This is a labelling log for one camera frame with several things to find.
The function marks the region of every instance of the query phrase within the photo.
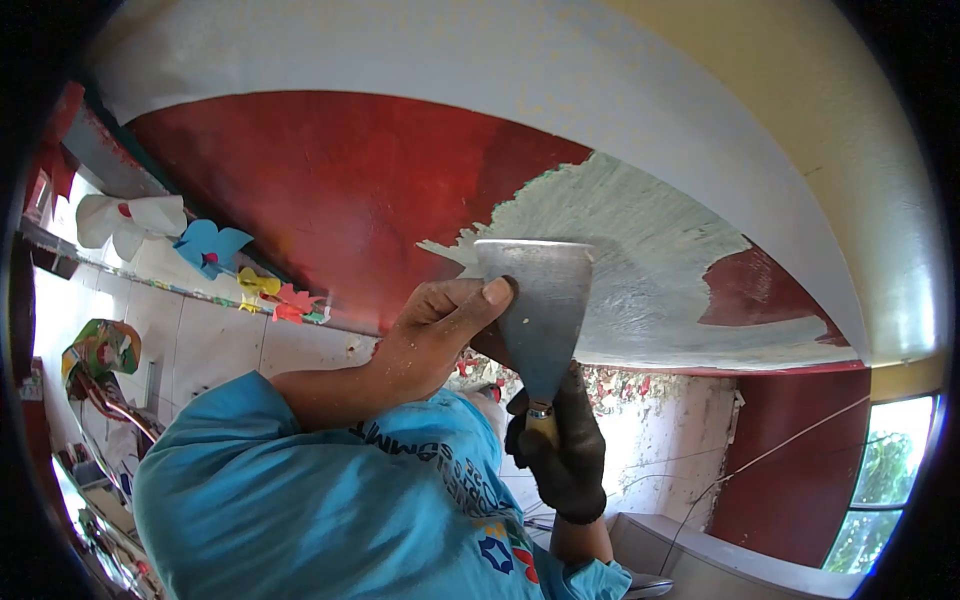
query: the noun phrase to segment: forearm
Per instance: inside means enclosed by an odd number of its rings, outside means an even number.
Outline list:
[[[557,515],[550,536],[550,553],[570,565],[587,563],[592,559],[609,563],[613,560],[613,546],[607,523],[601,516],[590,525],[572,525]]]
[[[390,394],[369,365],[336,371],[291,371],[271,377],[303,431],[351,427],[406,401]]]

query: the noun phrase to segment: yellow wall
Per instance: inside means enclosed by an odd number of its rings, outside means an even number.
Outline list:
[[[870,400],[919,396],[939,391],[944,385],[945,352],[906,365],[873,369],[870,373]]]
[[[846,258],[873,366],[946,344],[946,258],[914,135],[827,0],[600,0],[686,52],[773,135]]]

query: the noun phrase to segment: red wall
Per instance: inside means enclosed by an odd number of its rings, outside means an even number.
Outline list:
[[[591,152],[463,108],[334,91],[211,98],[141,115],[130,129],[207,216],[247,231],[298,285],[329,295],[338,327],[374,335],[418,284],[463,270],[417,242],[453,244],[527,181]],[[816,315],[822,343],[847,344],[759,248],[721,258],[704,281],[702,324]]]
[[[870,371],[741,377],[746,401],[727,454],[731,473],[870,393]],[[791,563],[819,568],[853,494],[870,403],[803,434],[734,476],[708,533]]]

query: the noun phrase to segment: paint scraper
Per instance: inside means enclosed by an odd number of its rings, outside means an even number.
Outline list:
[[[540,240],[477,240],[484,279],[506,277],[514,301],[497,319],[510,359],[530,397],[527,428],[559,446],[553,398],[560,389],[593,279],[593,246]]]

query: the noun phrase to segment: hand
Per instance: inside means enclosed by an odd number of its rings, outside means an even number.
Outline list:
[[[380,342],[366,371],[400,403],[439,390],[470,340],[493,323],[514,298],[503,277],[422,283]]]
[[[507,454],[513,455],[517,468],[530,467],[540,499],[560,518],[589,525],[607,508],[602,485],[607,443],[587,399],[580,365],[570,363],[553,401],[559,450],[541,432],[526,428],[528,401],[526,390],[520,390],[507,405],[507,412],[516,415],[507,426]]]

